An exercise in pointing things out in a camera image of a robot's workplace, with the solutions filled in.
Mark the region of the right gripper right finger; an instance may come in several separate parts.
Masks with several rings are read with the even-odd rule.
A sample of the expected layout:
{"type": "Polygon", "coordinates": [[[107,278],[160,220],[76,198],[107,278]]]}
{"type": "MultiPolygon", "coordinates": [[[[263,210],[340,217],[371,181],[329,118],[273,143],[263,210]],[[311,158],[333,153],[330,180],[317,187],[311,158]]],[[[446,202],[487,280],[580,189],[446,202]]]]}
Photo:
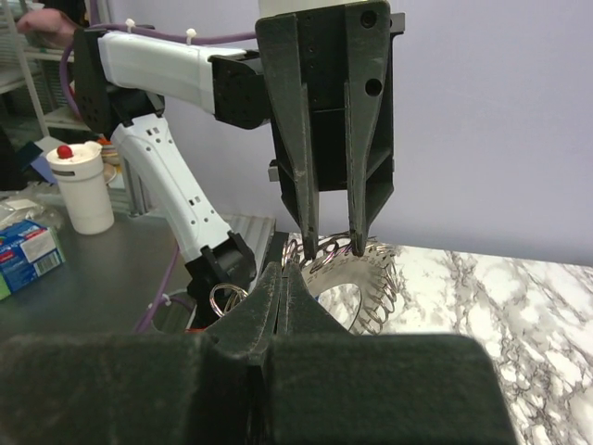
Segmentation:
{"type": "Polygon", "coordinates": [[[356,336],[283,272],[266,351],[273,444],[513,444],[494,365],[451,334],[356,336]]]}

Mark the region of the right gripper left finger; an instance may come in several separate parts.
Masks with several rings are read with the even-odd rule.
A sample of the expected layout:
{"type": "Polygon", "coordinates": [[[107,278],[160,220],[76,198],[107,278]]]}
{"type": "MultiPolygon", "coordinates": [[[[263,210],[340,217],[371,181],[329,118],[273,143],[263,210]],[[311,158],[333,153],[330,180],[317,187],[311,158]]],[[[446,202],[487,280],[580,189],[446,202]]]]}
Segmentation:
{"type": "Polygon", "coordinates": [[[261,349],[280,289],[195,334],[17,336],[1,346],[5,444],[265,444],[261,349]]]}

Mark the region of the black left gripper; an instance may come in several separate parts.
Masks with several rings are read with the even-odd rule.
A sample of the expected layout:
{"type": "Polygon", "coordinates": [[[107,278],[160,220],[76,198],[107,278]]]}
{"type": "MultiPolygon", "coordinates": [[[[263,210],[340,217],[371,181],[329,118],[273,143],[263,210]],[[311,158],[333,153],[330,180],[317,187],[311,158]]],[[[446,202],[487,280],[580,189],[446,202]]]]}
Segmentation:
{"type": "Polygon", "coordinates": [[[346,192],[359,257],[393,194],[393,43],[405,31],[405,14],[386,1],[284,12],[256,24],[282,200],[309,260],[318,249],[321,193],[346,192]]]}

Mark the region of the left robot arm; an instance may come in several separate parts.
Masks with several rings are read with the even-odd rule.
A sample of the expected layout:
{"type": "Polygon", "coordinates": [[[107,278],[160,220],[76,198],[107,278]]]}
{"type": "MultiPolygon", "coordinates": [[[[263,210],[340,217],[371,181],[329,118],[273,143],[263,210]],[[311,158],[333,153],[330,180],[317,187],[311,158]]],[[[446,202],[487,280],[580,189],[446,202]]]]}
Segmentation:
{"type": "Polygon", "coordinates": [[[73,34],[74,99],[157,201],[202,324],[221,284],[249,287],[253,251],[206,197],[166,112],[173,98],[245,131],[271,130],[281,200],[304,256],[319,251],[320,195],[347,195],[352,252],[392,197],[393,51],[407,17],[387,1],[262,1],[249,32],[166,34],[134,22],[73,34]]]}

